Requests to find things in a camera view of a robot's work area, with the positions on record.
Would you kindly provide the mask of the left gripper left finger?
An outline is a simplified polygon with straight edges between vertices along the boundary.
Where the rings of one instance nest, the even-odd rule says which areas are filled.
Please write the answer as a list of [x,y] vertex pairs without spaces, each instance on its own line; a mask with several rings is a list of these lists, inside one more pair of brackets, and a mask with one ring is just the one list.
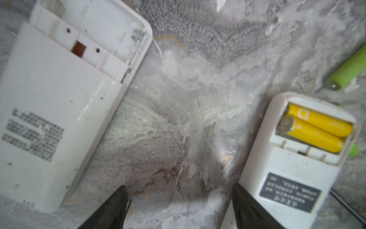
[[131,200],[121,185],[78,229],[122,229]]

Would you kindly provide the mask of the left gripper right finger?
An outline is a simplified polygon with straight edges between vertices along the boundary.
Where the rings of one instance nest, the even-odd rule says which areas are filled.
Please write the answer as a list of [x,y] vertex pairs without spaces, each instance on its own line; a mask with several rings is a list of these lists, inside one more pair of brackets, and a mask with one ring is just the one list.
[[238,229],[284,229],[239,183],[233,185],[232,201]]

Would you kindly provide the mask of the red handled screwdriver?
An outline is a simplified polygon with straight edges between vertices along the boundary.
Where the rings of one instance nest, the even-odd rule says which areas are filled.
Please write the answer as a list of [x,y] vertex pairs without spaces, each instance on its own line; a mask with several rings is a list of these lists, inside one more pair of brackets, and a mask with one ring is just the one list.
[[357,212],[351,204],[342,197],[338,191],[336,191],[335,188],[331,188],[330,195],[337,200],[352,216],[356,218],[357,221],[359,221],[362,225],[363,229],[366,229],[366,219],[361,216],[359,212]]

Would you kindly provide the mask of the yellow battery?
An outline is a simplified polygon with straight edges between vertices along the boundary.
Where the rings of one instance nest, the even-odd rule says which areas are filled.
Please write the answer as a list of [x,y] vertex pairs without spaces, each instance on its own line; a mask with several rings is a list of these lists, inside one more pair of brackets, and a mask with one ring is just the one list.
[[287,106],[285,115],[304,120],[313,126],[341,138],[347,137],[353,132],[353,125],[350,123],[295,104],[289,104]]
[[292,138],[330,153],[339,153],[345,145],[341,138],[289,115],[280,120],[278,128],[282,133]]

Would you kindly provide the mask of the green battery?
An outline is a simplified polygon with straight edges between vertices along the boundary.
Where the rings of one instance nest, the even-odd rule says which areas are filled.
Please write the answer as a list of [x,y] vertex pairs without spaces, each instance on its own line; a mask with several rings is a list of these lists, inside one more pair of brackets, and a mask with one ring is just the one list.
[[358,155],[359,155],[359,149],[358,149],[357,144],[355,143],[355,144],[352,146],[352,148],[351,148],[351,150],[350,150],[350,152],[349,152],[349,156],[358,156]]
[[340,91],[356,78],[366,68],[366,45],[343,63],[323,83],[324,88]]

